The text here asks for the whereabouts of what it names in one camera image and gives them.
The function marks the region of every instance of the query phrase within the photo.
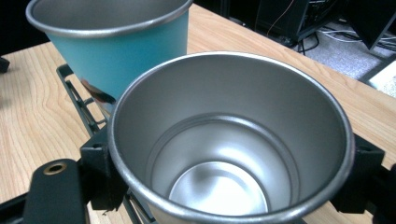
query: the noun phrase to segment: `cup rim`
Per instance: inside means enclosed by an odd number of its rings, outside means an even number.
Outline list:
[[[163,14],[162,16],[154,18],[152,20],[141,21],[131,25],[123,25],[120,27],[111,27],[104,29],[79,30],[79,29],[60,28],[60,27],[48,25],[44,22],[37,20],[34,15],[34,10],[35,10],[35,6],[41,1],[42,0],[32,0],[28,4],[25,10],[26,19],[36,29],[46,33],[47,35],[57,35],[57,36],[76,37],[76,38],[101,38],[101,37],[109,37],[115,35],[126,35],[129,33],[147,30],[148,28],[152,28],[161,24],[168,23],[169,21],[175,20],[176,18],[184,14],[186,11],[188,11],[188,9],[193,3],[193,0],[185,0],[185,3],[176,10]]]

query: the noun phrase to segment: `metal cup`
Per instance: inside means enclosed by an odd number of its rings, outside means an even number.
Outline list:
[[[187,52],[192,0],[33,0],[46,33],[108,118],[130,82]]]
[[[163,63],[121,96],[111,157],[160,223],[284,223],[343,186],[347,115],[312,77],[231,52]]]

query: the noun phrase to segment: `brass insert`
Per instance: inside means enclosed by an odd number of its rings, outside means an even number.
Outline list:
[[[44,175],[57,175],[60,172],[62,172],[63,170],[65,170],[67,167],[67,164],[63,161],[60,162],[55,162],[49,166],[47,166],[47,168],[44,170]]]

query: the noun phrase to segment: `teal cup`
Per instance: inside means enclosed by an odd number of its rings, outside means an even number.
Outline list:
[[[33,0],[27,20],[46,33],[108,119],[127,86],[187,53],[192,0]]]

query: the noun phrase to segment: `wood grain surface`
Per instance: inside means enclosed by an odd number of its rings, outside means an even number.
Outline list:
[[[384,166],[396,163],[396,99],[257,35],[198,6],[190,10],[188,53],[228,50],[288,63],[319,81],[339,101],[353,131],[386,150]],[[51,43],[4,56],[0,74],[0,203],[25,193],[31,174],[57,159],[79,158],[90,137],[56,74],[65,63]],[[75,77],[78,89],[83,91]],[[131,223],[125,209],[91,211],[92,223]],[[308,223],[371,223],[371,215],[337,213],[326,203],[304,218]]]

